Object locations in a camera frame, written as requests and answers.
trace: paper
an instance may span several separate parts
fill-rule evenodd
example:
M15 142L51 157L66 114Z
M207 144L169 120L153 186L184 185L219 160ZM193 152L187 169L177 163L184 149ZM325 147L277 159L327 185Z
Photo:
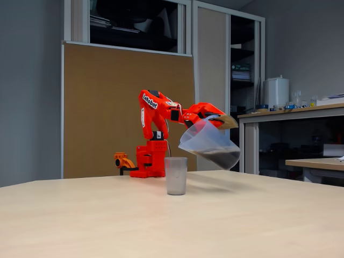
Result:
M340 160L340 162L341 162L342 160L344 160L344 156L343 157L339 157L338 159L335 159L335 160Z

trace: white desk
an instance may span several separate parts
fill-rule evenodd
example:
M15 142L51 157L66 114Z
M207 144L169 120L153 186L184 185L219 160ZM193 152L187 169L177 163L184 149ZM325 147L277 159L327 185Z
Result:
M244 114L238 116L240 127L240 172L259 174L259 123L307 118L344 116L344 104L303 109Z
M0 188L0 257L344 257L344 188L208 171Z

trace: gray table leg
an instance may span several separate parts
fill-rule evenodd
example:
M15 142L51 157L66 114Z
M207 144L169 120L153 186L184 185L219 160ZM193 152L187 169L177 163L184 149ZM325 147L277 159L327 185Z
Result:
M259 124L245 124L245 173L259 175Z
M312 174L310 168L303 168L303 181L304 182L321 184L322 179L323 178L321 176L316 176Z
M240 160L239 168L240 172L245 172L245 124L240 122L239 124L239 145L240 145Z

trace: brown cork board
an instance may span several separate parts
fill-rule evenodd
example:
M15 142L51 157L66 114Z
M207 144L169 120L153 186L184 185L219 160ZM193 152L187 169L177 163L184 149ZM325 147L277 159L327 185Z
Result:
M144 145L139 93L158 90L184 108L194 103L191 57L64 45L64 178L119 175L115 152L136 164ZM196 157L178 149L184 125L169 121L172 156Z

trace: plastic cup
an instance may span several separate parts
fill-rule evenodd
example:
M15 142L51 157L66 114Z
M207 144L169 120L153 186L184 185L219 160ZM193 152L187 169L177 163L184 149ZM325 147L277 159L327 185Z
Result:
M187 171L187 157L165 157L166 190L168 195L185 195Z
M223 169L231 169L240 158L239 147L206 120L192 125L180 142L180 149L200 155Z

